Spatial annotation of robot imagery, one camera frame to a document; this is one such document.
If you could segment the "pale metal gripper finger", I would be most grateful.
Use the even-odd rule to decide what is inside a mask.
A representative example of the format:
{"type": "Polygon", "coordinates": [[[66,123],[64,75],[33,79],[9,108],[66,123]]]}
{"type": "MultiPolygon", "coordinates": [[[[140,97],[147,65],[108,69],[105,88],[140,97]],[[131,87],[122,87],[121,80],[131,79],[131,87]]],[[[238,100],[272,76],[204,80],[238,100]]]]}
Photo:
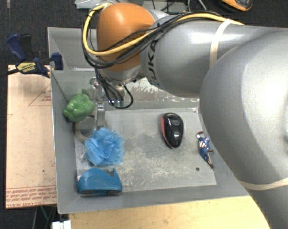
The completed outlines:
{"type": "Polygon", "coordinates": [[[104,90],[101,84],[97,86],[97,101],[102,103],[104,101],[104,90]]]}
{"type": "Polygon", "coordinates": [[[106,113],[106,110],[104,108],[104,105],[102,103],[98,103],[96,106],[96,112],[95,112],[95,129],[96,130],[106,127],[105,113],[106,113]]]}

